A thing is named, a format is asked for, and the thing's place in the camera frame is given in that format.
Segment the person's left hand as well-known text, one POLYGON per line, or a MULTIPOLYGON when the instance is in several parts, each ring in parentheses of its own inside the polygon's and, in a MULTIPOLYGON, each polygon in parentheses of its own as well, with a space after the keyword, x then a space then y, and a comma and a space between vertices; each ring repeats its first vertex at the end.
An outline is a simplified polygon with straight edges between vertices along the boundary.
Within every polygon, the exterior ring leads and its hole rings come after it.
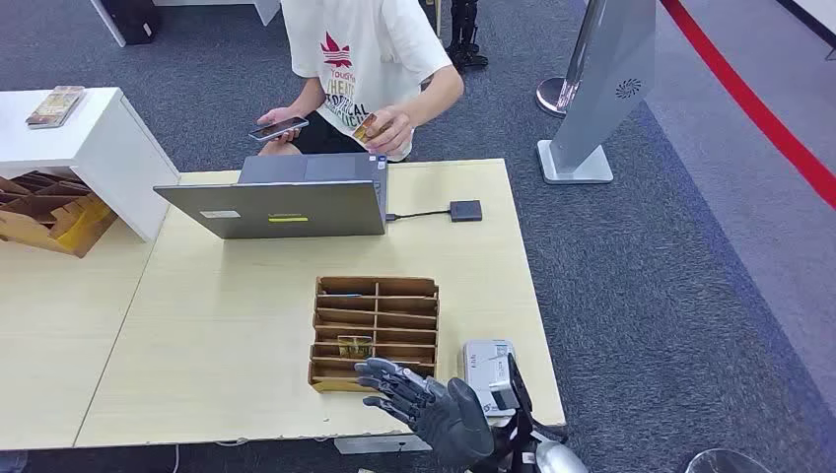
POLYGON ((375 119, 366 127, 367 150, 378 155, 394 157, 412 138, 414 125, 407 109, 390 105, 374 113, 375 119))

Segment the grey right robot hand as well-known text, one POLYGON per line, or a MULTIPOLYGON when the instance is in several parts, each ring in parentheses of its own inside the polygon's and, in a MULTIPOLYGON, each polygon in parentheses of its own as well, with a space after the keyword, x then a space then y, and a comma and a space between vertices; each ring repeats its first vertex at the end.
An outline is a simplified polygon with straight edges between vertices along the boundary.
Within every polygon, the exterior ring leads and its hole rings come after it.
POLYGON ((436 453, 440 463, 469 468, 495 449, 475 391, 454 377, 442 383, 384 358, 354 365, 358 383, 377 393, 363 399, 405 424, 436 453))

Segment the person's right hand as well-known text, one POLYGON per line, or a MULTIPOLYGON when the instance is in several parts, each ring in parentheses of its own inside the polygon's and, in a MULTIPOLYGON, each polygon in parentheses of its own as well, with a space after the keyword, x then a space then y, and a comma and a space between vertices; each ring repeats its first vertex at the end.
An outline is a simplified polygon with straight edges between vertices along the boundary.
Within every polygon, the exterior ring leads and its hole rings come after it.
POLYGON ((293 141, 310 122, 289 107, 274 108, 256 120, 257 128, 249 136, 258 142, 293 141))

